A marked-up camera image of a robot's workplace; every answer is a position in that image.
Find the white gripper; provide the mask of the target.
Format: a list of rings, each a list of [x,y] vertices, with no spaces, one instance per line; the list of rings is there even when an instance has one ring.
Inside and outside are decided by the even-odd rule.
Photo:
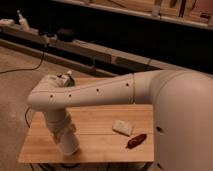
[[[52,135],[54,142],[56,144],[59,144],[63,135],[65,135],[66,133],[76,132],[76,126],[73,123],[67,125],[58,125],[52,123],[49,125],[49,131]]]

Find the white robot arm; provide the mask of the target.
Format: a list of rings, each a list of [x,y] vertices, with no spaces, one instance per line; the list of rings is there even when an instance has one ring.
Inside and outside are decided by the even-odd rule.
[[[155,70],[72,87],[47,75],[28,104],[44,113],[64,155],[79,149],[68,107],[151,104],[158,171],[213,171],[213,78],[200,72]]]

